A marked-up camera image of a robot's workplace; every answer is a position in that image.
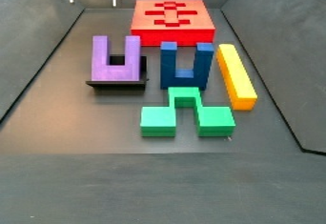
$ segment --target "foam block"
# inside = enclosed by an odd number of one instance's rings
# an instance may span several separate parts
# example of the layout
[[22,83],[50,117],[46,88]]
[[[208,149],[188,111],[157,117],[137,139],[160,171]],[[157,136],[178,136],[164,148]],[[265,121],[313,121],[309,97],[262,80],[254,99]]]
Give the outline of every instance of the foam block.
[[257,104],[258,94],[234,45],[220,46],[217,60],[230,95],[232,108],[237,111],[250,111]]
[[161,45],[161,89],[169,87],[200,87],[206,90],[214,47],[212,43],[198,43],[194,69],[177,69],[177,42]]
[[93,81],[91,86],[146,85],[145,63],[141,63],[141,37],[125,38],[125,55],[110,55],[110,39],[107,36],[94,37]]
[[138,0],[130,31],[142,46],[161,46],[162,41],[197,46],[213,43],[216,27],[204,0]]
[[205,107],[200,88],[169,88],[169,107],[144,107],[142,136],[177,135],[177,108],[193,107],[200,136],[229,136],[236,127],[230,107]]

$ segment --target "purple block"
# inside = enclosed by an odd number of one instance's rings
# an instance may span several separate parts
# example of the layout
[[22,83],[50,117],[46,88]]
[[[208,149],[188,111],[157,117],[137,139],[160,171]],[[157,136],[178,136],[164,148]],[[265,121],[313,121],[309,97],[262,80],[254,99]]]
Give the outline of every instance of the purple block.
[[141,36],[125,38],[125,65],[110,65],[110,39],[94,36],[93,81],[140,81]]

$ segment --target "red flat block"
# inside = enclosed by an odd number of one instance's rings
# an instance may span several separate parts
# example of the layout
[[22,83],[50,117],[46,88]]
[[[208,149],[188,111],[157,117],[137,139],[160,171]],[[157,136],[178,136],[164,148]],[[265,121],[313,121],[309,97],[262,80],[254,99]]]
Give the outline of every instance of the red flat block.
[[142,46],[197,46],[214,42],[216,27],[204,0],[138,0],[130,31]]

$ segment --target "blue u-shaped block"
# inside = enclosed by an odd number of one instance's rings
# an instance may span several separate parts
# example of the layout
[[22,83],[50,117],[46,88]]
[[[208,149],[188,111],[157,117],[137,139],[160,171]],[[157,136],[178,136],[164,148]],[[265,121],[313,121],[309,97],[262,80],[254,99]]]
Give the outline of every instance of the blue u-shaped block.
[[161,44],[161,89],[169,87],[198,87],[206,90],[214,46],[198,43],[194,69],[177,69],[177,42]]

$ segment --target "yellow block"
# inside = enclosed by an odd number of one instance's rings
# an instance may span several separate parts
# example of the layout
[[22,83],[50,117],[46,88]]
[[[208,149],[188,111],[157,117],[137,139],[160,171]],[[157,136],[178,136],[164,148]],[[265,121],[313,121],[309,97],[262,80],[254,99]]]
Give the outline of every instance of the yellow block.
[[217,60],[230,94],[232,107],[237,111],[250,111],[256,106],[258,94],[234,45],[220,46]]

